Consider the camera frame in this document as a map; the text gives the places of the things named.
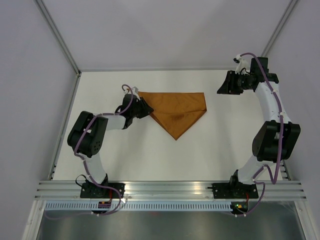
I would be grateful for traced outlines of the orange-brown cloth napkin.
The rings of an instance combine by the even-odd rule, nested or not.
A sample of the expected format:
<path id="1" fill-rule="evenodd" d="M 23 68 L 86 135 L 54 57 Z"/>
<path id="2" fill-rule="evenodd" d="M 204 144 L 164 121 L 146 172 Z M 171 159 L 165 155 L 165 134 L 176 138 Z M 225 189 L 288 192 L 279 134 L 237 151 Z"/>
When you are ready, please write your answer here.
<path id="1" fill-rule="evenodd" d="M 178 140 L 206 112 L 203 92 L 142 92 L 138 93 L 153 108 L 150 116 L 173 139 Z"/>

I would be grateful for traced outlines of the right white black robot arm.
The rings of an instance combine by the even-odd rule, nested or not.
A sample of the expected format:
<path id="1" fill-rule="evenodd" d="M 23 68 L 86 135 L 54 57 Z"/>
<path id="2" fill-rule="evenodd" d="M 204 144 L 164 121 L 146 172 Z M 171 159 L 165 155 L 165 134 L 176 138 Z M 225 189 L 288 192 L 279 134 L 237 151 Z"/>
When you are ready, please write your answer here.
<path id="1" fill-rule="evenodd" d="M 280 163 L 287 160 L 301 133 L 299 124 L 293 123 L 283 106 L 279 79 L 268 69 L 268 58 L 249 53 L 251 61 L 238 54 L 233 60 L 235 70 L 229 70 L 225 81 L 217 90 L 220 95 L 240 95 L 252 90 L 259 100 L 264 123 L 252 141 L 252 156 L 230 177 L 228 192 L 235 198 L 257 185 L 258 177 L 268 171 L 272 184 L 276 184 Z"/>

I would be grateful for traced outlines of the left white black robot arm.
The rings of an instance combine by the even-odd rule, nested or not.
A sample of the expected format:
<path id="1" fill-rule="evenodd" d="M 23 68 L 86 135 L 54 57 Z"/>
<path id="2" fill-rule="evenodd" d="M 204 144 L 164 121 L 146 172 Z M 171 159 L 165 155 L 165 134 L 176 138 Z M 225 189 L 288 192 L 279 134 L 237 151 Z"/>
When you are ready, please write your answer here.
<path id="1" fill-rule="evenodd" d="M 98 198 L 109 193 L 108 174 L 102 166 L 100 150 L 105 133 L 113 130 L 126 130 L 135 118 L 142 119 L 154 112 L 143 97 L 126 94 L 115 112 L 93 114 L 82 111 L 76 119 L 67 144 L 73 154 L 82 160 L 86 179 L 93 184 L 91 191 Z"/>

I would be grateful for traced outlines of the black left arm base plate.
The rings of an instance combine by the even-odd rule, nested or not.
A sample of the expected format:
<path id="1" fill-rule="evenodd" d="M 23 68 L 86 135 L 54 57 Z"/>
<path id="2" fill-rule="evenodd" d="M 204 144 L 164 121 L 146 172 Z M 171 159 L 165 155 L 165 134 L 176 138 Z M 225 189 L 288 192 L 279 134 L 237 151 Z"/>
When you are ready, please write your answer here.
<path id="1" fill-rule="evenodd" d="M 111 182 L 108 184 L 110 188 L 116 189 L 120 196 L 123 197 L 125 193 L 125 184 L 122 182 Z M 109 188 L 101 188 L 92 182 L 85 182 L 81 186 L 81 199 L 119 199 L 119 195 L 115 190 Z"/>

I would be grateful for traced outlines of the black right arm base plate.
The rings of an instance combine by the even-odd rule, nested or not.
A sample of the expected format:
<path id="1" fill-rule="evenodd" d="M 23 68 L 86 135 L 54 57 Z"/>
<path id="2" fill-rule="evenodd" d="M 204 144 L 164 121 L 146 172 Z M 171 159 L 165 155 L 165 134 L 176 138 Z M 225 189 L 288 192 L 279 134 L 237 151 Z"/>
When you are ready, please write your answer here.
<path id="1" fill-rule="evenodd" d="M 236 183 L 232 185 L 230 182 L 213 183 L 212 189 L 214 199 L 258 199 L 259 194 L 255 184 Z"/>

